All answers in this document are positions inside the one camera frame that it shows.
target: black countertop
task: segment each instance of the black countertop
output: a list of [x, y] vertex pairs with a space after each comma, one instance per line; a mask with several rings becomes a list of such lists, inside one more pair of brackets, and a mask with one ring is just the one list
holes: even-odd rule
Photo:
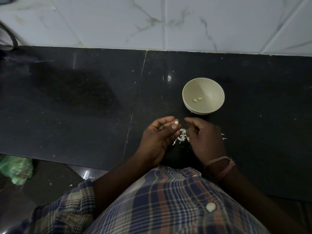
[[[200, 117], [221, 127], [228, 156], [266, 194], [312, 201], [312, 58], [58, 47], [9, 54], [1, 153], [110, 170], [154, 119], [196, 116], [182, 89], [206, 77], [225, 102]], [[176, 144], [164, 161], [188, 166], [191, 153], [188, 142]]]

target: white marble tile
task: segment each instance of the white marble tile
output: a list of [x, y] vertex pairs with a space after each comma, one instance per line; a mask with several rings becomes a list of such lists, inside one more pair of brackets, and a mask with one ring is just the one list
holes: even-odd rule
[[264, 54], [312, 56], [312, 0], [302, 2], [264, 50]]
[[0, 19], [24, 45], [75, 46], [78, 39], [49, 0], [0, 6]]
[[166, 50], [259, 53], [299, 0], [165, 0]]
[[162, 0], [52, 0], [85, 47], [164, 49]]

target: bracelet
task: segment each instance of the bracelet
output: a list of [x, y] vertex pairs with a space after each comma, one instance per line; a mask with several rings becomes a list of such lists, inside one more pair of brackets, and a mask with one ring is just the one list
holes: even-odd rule
[[220, 157], [220, 158], [216, 158], [216, 159], [210, 160], [205, 165], [205, 168], [207, 168], [208, 166], [210, 166], [214, 162], [220, 161], [222, 159], [228, 159], [230, 161], [230, 163], [228, 164], [228, 166], [222, 172], [220, 172], [220, 174], [218, 174], [215, 177], [213, 177], [216, 181], [220, 181], [223, 177], [225, 177], [225, 175], [228, 174], [228, 172], [232, 169], [232, 167], [235, 166], [235, 162], [231, 158], [229, 158], [227, 156], [223, 156], [223, 157]]

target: right hand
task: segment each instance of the right hand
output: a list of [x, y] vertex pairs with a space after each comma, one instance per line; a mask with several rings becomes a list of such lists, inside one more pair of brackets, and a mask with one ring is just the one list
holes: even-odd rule
[[197, 158], [205, 166], [210, 160], [226, 156], [221, 129], [200, 118], [186, 117], [189, 139]]

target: ceramic bowl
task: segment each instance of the ceramic bowl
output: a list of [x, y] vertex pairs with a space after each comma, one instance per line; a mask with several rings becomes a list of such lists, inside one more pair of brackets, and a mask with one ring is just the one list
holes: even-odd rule
[[208, 78], [196, 78], [189, 81], [183, 88], [182, 97], [187, 109], [198, 115], [210, 114], [224, 103], [222, 87]]

